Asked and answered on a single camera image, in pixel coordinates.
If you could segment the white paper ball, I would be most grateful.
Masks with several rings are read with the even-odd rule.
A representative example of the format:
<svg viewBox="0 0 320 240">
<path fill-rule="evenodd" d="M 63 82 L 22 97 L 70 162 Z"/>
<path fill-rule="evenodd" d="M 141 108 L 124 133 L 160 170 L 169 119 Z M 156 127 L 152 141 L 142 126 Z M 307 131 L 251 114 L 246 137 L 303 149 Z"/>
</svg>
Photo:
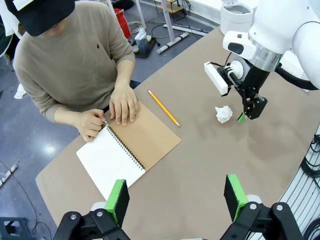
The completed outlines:
<svg viewBox="0 0 320 240">
<path fill-rule="evenodd" d="M 231 108 L 228 105 L 223 107 L 215 107 L 216 110 L 216 118 L 221 123 L 229 121 L 233 115 Z"/>
</svg>

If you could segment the person's left hand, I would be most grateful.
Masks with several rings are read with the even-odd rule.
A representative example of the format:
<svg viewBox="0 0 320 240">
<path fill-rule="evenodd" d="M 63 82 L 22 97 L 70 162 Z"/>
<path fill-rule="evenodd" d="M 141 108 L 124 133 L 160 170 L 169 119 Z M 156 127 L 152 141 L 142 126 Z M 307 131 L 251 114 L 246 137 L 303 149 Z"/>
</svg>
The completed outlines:
<svg viewBox="0 0 320 240">
<path fill-rule="evenodd" d="M 110 119 L 118 125 L 127 126 L 135 121 L 139 103 L 134 90 L 128 83 L 117 83 L 109 102 Z"/>
</svg>

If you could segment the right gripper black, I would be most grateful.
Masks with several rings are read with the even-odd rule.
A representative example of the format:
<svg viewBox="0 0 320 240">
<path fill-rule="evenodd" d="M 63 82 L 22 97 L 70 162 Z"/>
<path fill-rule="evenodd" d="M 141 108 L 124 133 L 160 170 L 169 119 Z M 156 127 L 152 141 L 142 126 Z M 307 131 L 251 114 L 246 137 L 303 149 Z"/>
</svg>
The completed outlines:
<svg viewBox="0 0 320 240">
<path fill-rule="evenodd" d="M 233 78 L 235 88 L 243 99 L 243 111 L 237 119 L 238 123 L 242 123 L 247 119 L 254 120 L 260 117 L 267 104 L 267 99 L 256 96 L 256 94 L 259 93 L 260 88 L 270 74 L 270 72 L 261 70 L 248 61 L 241 61 L 240 63 L 243 67 L 243 76 L 237 77 L 234 73 Z"/>
</svg>

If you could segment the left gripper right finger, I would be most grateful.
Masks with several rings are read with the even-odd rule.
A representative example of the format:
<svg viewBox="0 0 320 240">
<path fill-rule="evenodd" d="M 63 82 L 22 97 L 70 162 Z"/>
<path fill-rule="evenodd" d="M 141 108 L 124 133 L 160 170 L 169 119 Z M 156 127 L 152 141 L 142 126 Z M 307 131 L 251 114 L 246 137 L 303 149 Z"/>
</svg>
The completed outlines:
<svg viewBox="0 0 320 240">
<path fill-rule="evenodd" d="M 287 203 L 249 201 L 236 174 L 226 175 L 223 195 L 232 223 L 219 240 L 249 240 L 256 233 L 265 240 L 303 240 Z"/>
</svg>

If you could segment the person's right forearm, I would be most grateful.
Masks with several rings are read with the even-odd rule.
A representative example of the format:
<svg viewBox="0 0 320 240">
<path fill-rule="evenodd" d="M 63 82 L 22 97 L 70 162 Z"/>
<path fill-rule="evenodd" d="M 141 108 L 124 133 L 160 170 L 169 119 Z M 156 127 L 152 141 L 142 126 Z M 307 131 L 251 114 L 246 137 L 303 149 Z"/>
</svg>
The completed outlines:
<svg viewBox="0 0 320 240">
<path fill-rule="evenodd" d="M 81 116 L 80 112 L 71 111 L 66 106 L 62 104 L 53 104 L 52 106 L 44 109 L 42 115 L 49 121 L 69 125 L 75 127 L 78 122 L 78 118 Z"/>
</svg>

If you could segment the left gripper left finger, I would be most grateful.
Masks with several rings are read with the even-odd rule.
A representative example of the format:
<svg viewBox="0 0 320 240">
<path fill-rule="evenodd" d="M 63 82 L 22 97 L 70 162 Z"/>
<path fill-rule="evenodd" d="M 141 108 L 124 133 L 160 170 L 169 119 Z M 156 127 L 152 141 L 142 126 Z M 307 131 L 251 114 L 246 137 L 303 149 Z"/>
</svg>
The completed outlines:
<svg viewBox="0 0 320 240">
<path fill-rule="evenodd" d="M 127 182 L 118 179 L 106 202 L 86 215 L 65 213 L 53 240 L 130 240 L 122 229 L 130 196 Z"/>
</svg>

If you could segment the person's right hand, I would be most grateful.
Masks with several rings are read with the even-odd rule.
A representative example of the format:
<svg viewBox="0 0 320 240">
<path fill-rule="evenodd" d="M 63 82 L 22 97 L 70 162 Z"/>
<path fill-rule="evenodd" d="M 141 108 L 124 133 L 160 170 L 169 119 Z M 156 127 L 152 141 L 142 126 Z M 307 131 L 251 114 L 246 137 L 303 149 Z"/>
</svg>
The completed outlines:
<svg viewBox="0 0 320 240">
<path fill-rule="evenodd" d="M 84 112 L 77 112 L 74 126 L 79 131 L 85 142 L 92 142 L 99 134 L 105 124 L 104 111 L 91 109 Z"/>
</svg>

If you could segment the red and green box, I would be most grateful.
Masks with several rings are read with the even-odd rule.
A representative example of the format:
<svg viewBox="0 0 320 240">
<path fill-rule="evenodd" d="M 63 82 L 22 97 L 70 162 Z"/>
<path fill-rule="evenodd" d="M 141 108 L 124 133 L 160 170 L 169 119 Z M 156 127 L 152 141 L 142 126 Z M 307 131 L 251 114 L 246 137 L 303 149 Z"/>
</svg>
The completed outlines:
<svg viewBox="0 0 320 240">
<path fill-rule="evenodd" d="M 124 15 L 124 10 L 123 9 L 120 9 L 120 8 L 115 8 L 114 9 L 114 12 L 115 12 L 115 15 L 116 15 L 116 18 L 119 22 L 119 25 L 123 31 L 123 34 L 124 36 L 129 39 L 132 34 L 131 34 L 131 31 L 130 31 L 130 28 L 129 28 L 129 25 L 128 25 L 128 22 L 125 18 L 125 15 Z"/>
</svg>

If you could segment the white desk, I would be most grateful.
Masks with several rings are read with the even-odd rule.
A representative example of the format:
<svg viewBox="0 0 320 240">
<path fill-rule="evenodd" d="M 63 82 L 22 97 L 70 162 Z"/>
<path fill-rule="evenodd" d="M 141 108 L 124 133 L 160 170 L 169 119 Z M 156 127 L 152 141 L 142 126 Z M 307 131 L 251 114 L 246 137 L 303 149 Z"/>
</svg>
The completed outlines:
<svg viewBox="0 0 320 240">
<path fill-rule="evenodd" d="M 170 42 L 158 48 L 156 51 L 158 55 L 162 54 L 189 35 L 193 35 L 197 40 L 199 37 L 203 37 L 188 32 L 173 30 L 172 26 L 180 26 L 202 31 L 201 29 L 191 28 L 190 25 L 178 25 L 177 22 L 180 21 L 180 19 L 175 20 L 175 14 L 182 14 L 182 19 L 186 22 L 188 19 L 191 19 L 212 29 L 215 29 L 221 23 L 220 11 L 222 0 L 136 0 L 138 8 L 140 7 L 140 3 L 147 5 L 154 3 L 157 10 L 162 10 L 162 12 L 158 12 L 157 15 L 164 16 L 165 22 L 162 26 L 167 28 Z"/>
</svg>

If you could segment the yellow pencil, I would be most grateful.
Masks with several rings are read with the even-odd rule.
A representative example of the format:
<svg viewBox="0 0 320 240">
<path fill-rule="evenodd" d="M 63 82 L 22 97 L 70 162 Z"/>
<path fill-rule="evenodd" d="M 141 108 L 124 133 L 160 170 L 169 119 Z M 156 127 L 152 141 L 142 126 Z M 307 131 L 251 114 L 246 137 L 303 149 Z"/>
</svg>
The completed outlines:
<svg viewBox="0 0 320 240">
<path fill-rule="evenodd" d="M 151 90 L 148 90 L 150 96 L 155 100 L 155 102 L 161 107 L 161 109 L 168 115 L 168 117 L 180 128 L 179 122 L 175 117 L 167 110 L 167 108 L 161 103 L 161 101 L 152 93 Z"/>
</svg>

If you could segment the person's left forearm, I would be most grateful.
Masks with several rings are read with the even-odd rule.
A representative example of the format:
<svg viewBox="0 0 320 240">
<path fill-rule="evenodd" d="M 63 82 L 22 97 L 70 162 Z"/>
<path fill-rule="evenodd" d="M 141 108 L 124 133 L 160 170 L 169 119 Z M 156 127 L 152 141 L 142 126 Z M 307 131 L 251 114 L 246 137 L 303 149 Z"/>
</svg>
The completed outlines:
<svg viewBox="0 0 320 240">
<path fill-rule="evenodd" d="M 115 88 L 118 89 L 129 86 L 134 70 L 135 62 L 132 60 L 125 59 L 118 63 Z"/>
</svg>

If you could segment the white trash bin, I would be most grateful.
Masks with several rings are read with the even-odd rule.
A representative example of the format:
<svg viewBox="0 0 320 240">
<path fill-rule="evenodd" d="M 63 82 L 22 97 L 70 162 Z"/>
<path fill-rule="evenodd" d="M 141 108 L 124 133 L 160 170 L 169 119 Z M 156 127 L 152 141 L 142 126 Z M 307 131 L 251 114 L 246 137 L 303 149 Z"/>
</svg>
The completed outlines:
<svg viewBox="0 0 320 240">
<path fill-rule="evenodd" d="M 257 2 L 250 0 L 221 0 L 220 30 L 223 35 L 229 31 L 248 33 L 254 21 Z"/>
</svg>

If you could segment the person in beige sweater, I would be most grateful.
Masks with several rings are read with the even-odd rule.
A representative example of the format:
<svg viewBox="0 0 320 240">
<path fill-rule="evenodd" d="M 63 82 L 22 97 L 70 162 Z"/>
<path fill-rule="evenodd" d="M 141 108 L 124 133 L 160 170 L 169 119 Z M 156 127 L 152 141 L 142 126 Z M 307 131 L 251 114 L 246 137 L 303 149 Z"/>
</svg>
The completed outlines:
<svg viewBox="0 0 320 240">
<path fill-rule="evenodd" d="M 77 1 L 64 32 L 19 41 L 13 68 L 26 93 L 49 121 L 57 109 L 104 109 L 122 61 L 135 55 L 108 5 Z"/>
</svg>

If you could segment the black cap white label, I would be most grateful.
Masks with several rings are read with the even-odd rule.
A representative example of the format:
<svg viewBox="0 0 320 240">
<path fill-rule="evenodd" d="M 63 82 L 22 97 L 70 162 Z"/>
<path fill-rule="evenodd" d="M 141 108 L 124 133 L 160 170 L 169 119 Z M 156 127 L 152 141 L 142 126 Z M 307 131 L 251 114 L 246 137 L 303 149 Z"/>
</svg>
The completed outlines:
<svg viewBox="0 0 320 240">
<path fill-rule="evenodd" d="M 75 10 L 75 0 L 4 0 L 27 33 L 37 37 Z"/>
</svg>

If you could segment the spiral notebook brown cover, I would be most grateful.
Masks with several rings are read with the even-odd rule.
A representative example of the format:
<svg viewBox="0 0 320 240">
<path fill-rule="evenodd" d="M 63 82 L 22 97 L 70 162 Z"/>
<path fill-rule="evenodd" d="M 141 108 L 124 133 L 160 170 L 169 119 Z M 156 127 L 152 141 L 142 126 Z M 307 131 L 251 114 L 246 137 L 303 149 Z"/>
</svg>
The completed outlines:
<svg viewBox="0 0 320 240">
<path fill-rule="evenodd" d="M 130 187 L 180 143 L 180 138 L 142 103 L 134 122 L 112 122 L 76 155 L 93 183 L 108 199 L 116 180 Z"/>
</svg>

